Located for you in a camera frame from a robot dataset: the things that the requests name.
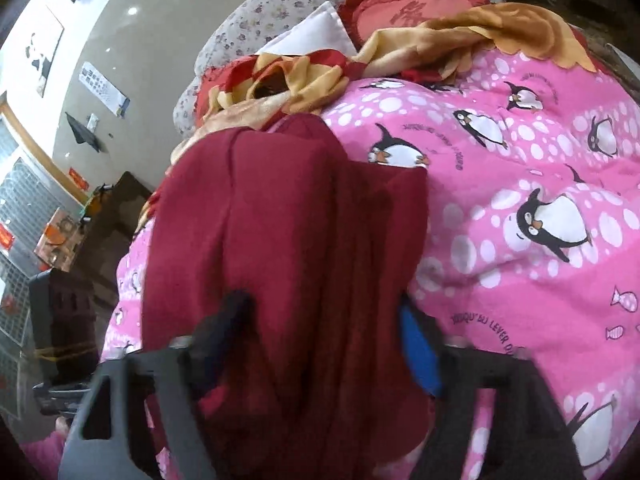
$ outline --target red cloth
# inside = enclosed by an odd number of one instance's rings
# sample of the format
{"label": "red cloth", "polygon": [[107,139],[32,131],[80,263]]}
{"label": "red cloth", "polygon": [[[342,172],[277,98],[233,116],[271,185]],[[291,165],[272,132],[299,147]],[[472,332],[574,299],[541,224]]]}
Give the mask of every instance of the red cloth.
{"label": "red cloth", "polygon": [[400,294],[420,259],[426,173],[351,162],[322,119],[207,136],[162,185],[145,349],[190,334],[228,291],[254,321],[200,402],[232,473],[363,479],[430,426],[401,354]]}
{"label": "red cloth", "polygon": [[432,18],[490,4],[489,0],[345,0],[338,15],[356,47],[379,28],[415,27]]}

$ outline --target pink cloth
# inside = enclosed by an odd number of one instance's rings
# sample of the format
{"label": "pink cloth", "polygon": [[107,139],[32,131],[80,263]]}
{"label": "pink cloth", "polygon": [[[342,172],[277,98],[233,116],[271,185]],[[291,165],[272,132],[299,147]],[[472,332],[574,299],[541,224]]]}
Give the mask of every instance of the pink cloth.
{"label": "pink cloth", "polygon": [[[600,476],[640,418],[640,108],[607,75],[493,50],[456,88],[360,80],[322,116],[354,160],[428,166],[412,296],[478,348],[529,349],[575,419],[585,475]],[[143,281],[151,229],[118,268],[105,350],[139,347],[134,274]],[[465,480],[480,470],[489,402]],[[419,451],[374,473],[404,480]]]}

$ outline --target red sign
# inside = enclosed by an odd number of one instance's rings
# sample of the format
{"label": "red sign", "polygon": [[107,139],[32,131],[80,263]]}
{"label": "red sign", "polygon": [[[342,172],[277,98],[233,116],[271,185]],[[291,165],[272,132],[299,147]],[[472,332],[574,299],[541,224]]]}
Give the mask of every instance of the red sign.
{"label": "red sign", "polygon": [[9,232],[9,229],[4,227],[4,224],[0,224],[0,247],[10,251],[11,247],[14,246],[14,240],[15,236]]}
{"label": "red sign", "polygon": [[89,190],[89,183],[73,168],[69,168],[69,176],[71,177],[71,180],[76,183],[76,186],[82,189],[82,191]]}

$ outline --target wall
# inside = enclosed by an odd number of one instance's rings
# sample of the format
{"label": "wall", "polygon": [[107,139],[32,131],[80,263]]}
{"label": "wall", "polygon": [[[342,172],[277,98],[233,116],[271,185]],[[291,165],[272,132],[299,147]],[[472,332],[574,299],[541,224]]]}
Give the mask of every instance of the wall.
{"label": "wall", "polygon": [[[58,129],[60,111],[76,63],[98,17],[109,0],[31,0],[0,50],[0,93],[7,91],[9,106],[25,129],[48,155]],[[51,65],[44,97],[25,83],[25,38],[48,6],[65,27]]]}

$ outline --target penguin print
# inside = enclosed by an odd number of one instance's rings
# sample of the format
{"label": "penguin print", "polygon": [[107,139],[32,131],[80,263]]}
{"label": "penguin print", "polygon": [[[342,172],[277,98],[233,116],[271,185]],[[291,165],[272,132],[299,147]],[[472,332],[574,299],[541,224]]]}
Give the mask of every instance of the penguin print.
{"label": "penguin print", "polygon": [[443,85],[442,83],[421,83],[427,90],[432,92],[459,92],[460,95],[464,95],[464,92],[460,88],[455,86]]}
{"label": "penguin print", "polygon": [[412,143],[398,137],[392,137],[382,124],[376,123],[376,126],[382,132],[382,139],[371,147],[369,162],[399,168],[429,167],[431,163],[429,158]]}
{"label": "penguin print", "polygon": [[131,286],[137,293],[142,292],[142,284],[140,283],[140,276],[137,272],[131,275]]}
{"label": "penguin print", "polygon": [[613,134],[613,122],[610,117],[599,122],[596,122],[595,117],[591,119],[587,145],[592,152],[600,152],[609,157],[618,154],[618,144]]}
{"label": "penguin print", "polygon": [[574,440],[582,469],[588,469],[610,458],[609,441],[616,404],[616,397],[611,397],[610,402],[600,406],[597,410],[591,412],[589,416],[580,420],[588,407],[588,404],[585,404],[567,424],[567,429]]}
{"label": "penguin print", "polygon": [[399,81],[392,81],[391,79],[380,79],[379,81],[374,81],[360,88],[404,88],[404,84]]}
{"label": "penguin print", "polygon": [[567,195],[552,202],[542,202],[534,189],[516,213],[518,228],[533,242],[545,246],[565,263],[569,258],[563,248],[578,247],[591,242],[578,206]]}
{"label": "penguin print", "polygon": [[573,178],[574,178],[574,182],[576,184],[586,184],[586,182],[580,177],[580,175],[578,174],[577,171],[574,170],[574,168],[572,168],[568,164],[565,164],[565,166],[568,167],[571,170],[571,173],[572,173]]}
{"label": "penguin print", "polygon": [[532,89],[527,88],[526,86],[516,86],[508,81],[505,81],[505,83],[509,85],[509,88],[511,89],[507,110],[519,108],[520,110],[531,110],[532,112],[535,112],[536,110],[543,109],[538,94],[536,94]]}
{"label": "penguin print", "polygon": [[475,115],[466,110],[456,110],[453,112],[453,116],[484,148],[486,148],[485,141],[487,140],[499,144],[505,149],[508,148],[506,140],[502,137],[500,126],[491,117]]}

